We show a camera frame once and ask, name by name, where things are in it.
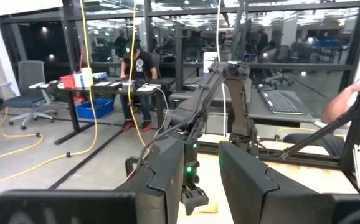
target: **wooden table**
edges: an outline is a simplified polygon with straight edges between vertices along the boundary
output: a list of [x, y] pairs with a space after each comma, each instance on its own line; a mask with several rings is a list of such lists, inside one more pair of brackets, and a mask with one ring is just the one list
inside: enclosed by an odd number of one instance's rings
[[[199, 141], [219, 143], [228, 140], [227, 137], [218, 135], [204, 135]], [[283, 142], [264, 141], [262, 144], [270, 149], [282, 150], [291, 144]], [[319, 146], [308, 146], [300, 152], [328, 155], [327, 151]], [[209, 204], [217, 203], [218, 212], [216, 214], [201, 213], [206, 207], [196, 208], [194, 213], [186, 216], [184, 205], [180, 203], [178, 223], [223, 223], [231, 224], [232, 217], [227, 199], [225, 197], [222, 180], [220, 177], [219, 159], [217, 156], [198, 154], [198, 161], [201, 163], [197, 173], [200, 177], [200, 186], [209, 197]], [[280, 164], [276, 162], [266, 162], [270, 167], [279, 171], [281, 174], [311, 188], [319, 193], [344, 193], [355, 194], [356, 189], [341, 171], [319, 169], [314, 167], [296, 166]]]

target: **black desk leg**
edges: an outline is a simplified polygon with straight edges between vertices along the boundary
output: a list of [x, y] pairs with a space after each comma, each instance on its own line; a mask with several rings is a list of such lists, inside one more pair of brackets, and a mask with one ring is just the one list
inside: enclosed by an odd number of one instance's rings
[[155, 100], [156, 100], [156, 118], [158, 120], [158, 129], [163, 124], [163, 99], [162, 99], [162, 93], [160, 91], [157, 91], [155, 94]]
[[73, 93], [71, 91], [68, 91], [67, 93], [68, 93], [67, 101], [68, 101], [70, 119], [72, 120], [73, 131], [71, 133], [67, 134], [66, 136], [56, 140], [54, 142], [55, 145], [62, 144], [66, 140], [69, 140], [70, 138], [74, 137], [75, 135], [81, 133], [82, 131], [84, 131], [94, 125], [94, 122], [91, 122], [91, 123], [86, 124], [83, 127], [79, 126], [78, 116], [76, 114], [76, 109], [75, 109], [75, 103], [73, 102]]

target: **hand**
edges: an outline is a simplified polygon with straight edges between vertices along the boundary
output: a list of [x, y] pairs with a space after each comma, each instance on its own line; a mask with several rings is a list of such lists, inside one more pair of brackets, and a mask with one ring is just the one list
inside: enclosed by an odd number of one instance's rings
[[349, 87], [352, 91], [360, 91], [360, 78]]

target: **blue storage bin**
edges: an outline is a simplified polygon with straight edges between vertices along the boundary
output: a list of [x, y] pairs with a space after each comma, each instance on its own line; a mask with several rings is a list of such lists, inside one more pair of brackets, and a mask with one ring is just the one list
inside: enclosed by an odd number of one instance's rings
[[[105, 116], [109, 113], [112, 113], [112, 111], [113, 111], [113, 100], [94, 99], [93, 103], [94, 103], [96, 119], [102, 118], [103, 116]], [[92, 104], [90, 101], [88, 101], [82, 105], [78, 105], [76, 107], [76, 112], [77, 112], [79, 118], [94, 119]]]

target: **red box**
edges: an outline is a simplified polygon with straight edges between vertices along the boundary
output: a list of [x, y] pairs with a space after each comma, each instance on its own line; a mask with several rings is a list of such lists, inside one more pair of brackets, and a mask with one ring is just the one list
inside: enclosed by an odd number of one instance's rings
[[66, 75], [60, 77], [62, 83], [64, 84], [64, 88], [76, 88], [75, 78], [73, 75]]

